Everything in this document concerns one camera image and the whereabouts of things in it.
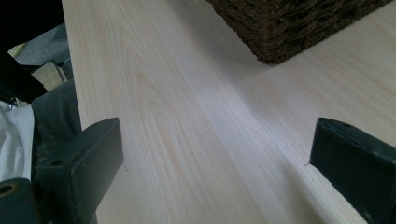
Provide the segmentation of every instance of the table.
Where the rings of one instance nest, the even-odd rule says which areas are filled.
[[[84,127],[119,117],[99,223],[362,223],[312,165],[319,117],[396,146],[396,2],[280,65],[206,1],[64,0]]]

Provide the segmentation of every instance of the wooden table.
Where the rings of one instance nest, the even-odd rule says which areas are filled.
[[[119,117],[99,223],[362,223],[312,165],[319,117],[396,146],[396,2],[269,66],[204,0],[64,0],[84,127]]]

